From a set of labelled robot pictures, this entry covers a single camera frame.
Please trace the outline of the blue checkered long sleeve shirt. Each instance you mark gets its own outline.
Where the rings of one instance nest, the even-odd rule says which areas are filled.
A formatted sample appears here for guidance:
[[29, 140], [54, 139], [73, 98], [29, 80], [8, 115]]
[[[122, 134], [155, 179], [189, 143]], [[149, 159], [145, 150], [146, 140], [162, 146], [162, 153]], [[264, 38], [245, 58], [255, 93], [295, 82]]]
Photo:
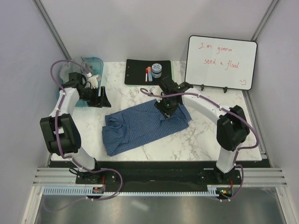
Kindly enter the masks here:
[[165, 117], [151, 100], [105, 116], [102, 141], [108, 156], [141, 147], [189, 127], [192, 120], [184, 105]]

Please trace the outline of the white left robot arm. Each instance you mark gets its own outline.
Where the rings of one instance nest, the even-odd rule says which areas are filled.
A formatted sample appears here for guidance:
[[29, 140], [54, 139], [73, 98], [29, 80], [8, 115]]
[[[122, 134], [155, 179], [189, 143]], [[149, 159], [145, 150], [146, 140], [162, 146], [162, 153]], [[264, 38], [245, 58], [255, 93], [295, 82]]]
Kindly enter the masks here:
[[96, 159], [82, 147], [80, 133], [72, 118], [78, 101], [85, 101], [88, 107], [111, 107], [106, 88], [99, 87], [98, 81], [93, 82], [91, 78], [90, 73], [88, 79], [78, 72], [70, 73], [69, 81], [59, 87], [59, 98], [54, 110], [40, 120], [40, 127], [50, 154], [70, 160], [80, 172], [87, 172], [86, 178], [91, 183], [99, 183], [103, 173], [96, 168]]

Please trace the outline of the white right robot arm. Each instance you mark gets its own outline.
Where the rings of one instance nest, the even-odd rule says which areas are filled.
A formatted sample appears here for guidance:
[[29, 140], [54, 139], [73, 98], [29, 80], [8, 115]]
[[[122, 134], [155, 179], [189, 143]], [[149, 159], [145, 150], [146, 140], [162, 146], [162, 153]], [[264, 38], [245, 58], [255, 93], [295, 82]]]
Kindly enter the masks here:
[[221, 149], [214, 178], [218, 183], [226, 183], [235, 166], [236, 151], [249, 135], [243, 109], [237, 105], [222, 107], [200, 94], [193, 85], [187, 82], [177, 84], [170, 76], [161, 79], [158, 85], [162, 90], [162, 99], [155, 103], [155, 107], [164, 116], [171, 117], [180, 105], [184, 105], [198, 111], [216, 125], [216, 139]]

